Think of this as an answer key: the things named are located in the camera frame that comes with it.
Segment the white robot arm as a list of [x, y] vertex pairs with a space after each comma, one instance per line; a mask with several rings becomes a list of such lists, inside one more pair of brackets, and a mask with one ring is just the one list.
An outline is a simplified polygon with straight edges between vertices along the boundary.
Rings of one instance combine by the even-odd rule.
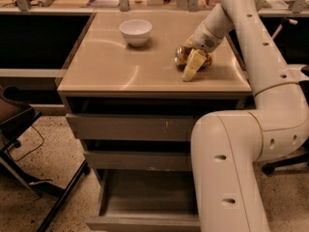
[[288, 155], [308, 138], [308, 103], [258, 11], [263, 0], [219, 0], [193, 34], [204, 48], [237, 34], [255, 106], [201, 117], [191, 161], [201, 232], [270, 232], [253, 164]]

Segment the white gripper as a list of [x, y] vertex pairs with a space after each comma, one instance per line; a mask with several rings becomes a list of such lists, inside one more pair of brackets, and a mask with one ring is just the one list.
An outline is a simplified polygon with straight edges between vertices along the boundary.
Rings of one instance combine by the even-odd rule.
[[193, 35], [184, 43], [186, 47], [194, 47], [188, 55], [183, 70], [183, 81], [190, 81], [207, 60], [207, 53], [214, 52], [223, 39], [210, 31], [205, 21], [201, 22]]

